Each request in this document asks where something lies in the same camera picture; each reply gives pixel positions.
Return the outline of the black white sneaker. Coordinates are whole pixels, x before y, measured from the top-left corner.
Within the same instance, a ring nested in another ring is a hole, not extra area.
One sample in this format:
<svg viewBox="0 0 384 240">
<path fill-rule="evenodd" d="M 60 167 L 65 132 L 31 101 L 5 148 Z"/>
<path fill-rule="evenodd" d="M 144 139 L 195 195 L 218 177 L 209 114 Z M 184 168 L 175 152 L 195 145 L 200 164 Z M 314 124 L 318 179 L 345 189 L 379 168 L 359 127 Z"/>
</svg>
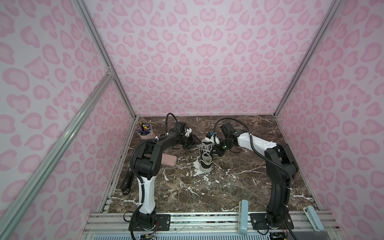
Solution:
<svg viewBox="0 0 384 240">
<path fill-rule="evenodd" d="M 199 148 L 200 153 L 200 170 L 204 173 L 209 173 L 213 165 L 213 150 L 214 143 L 208 138 L 205 138 Z"/>
</svg>

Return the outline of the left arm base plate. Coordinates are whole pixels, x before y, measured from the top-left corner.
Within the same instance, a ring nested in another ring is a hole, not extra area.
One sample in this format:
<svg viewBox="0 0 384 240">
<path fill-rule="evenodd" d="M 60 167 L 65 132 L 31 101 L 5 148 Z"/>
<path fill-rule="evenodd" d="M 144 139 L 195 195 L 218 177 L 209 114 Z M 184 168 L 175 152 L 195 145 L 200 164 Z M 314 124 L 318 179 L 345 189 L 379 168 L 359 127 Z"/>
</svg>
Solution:
<svg viewBox="0 0 384 240">
<path fill-rule="evenodd" d="M 169 231 L 171 215 L 168 214 L 133 214 L 129 230 L 133 232 Z"/>
</svg>

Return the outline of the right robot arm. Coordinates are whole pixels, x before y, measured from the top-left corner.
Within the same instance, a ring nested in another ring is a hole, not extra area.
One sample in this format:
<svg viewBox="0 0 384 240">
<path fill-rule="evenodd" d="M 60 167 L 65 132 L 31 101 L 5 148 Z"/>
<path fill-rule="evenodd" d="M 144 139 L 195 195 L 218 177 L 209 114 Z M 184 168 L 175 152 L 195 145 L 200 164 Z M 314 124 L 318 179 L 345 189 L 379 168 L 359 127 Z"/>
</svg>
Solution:
<svg viewBox="0 0 384 240">
<path fill-rule="evenodd" d="M 253 151 L 265 160 L 267 176 L 272 182 L 266 222 L 272 229 L 282 226 L 288 220 L 290 194 L 294 178 L 299 170 L 289 146 L 286 143 L 269 142 L 241 131 L 228 133 L 224 139 L 213 134 L 211 140 L 221 154 L 238 146 Z"/>
</svg>

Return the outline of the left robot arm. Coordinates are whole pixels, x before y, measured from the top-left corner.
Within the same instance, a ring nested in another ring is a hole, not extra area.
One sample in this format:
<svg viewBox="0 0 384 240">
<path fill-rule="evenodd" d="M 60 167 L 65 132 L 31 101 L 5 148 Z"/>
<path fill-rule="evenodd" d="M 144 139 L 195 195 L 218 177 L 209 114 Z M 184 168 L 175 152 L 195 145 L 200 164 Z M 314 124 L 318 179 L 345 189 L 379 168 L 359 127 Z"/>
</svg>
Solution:
<svg viewBox="0 0 384 240">
<path fill-rule="evenodd" d="M 181 145 L 189 149 L 201 141 L 194 134 L 166 133 L 155 139 L 140 142 L 130 161 L 131 171 L 139 184 L 139 206 L 133 218 L 144 228 L 151 228 L 156 222 L 155 180 L 160 171 L 163 151 Z"/>
</svg>

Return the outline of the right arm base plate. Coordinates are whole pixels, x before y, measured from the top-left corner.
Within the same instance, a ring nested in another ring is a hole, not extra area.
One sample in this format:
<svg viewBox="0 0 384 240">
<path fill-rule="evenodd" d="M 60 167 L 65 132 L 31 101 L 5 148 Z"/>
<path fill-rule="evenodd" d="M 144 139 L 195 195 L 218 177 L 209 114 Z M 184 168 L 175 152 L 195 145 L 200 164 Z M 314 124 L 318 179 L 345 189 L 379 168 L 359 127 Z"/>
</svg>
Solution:
<svg viewBox="0 0 384 240">
<path fill-rule="evenodd" d="M 295 228 L 290 215 L 280 215 L 276 217 L 268 213 L 253 213 L 250 214 L 250 219 L 253 230 L 282 230 L 283 227 L 286 226 L 291 230 Z"/>
</svg>

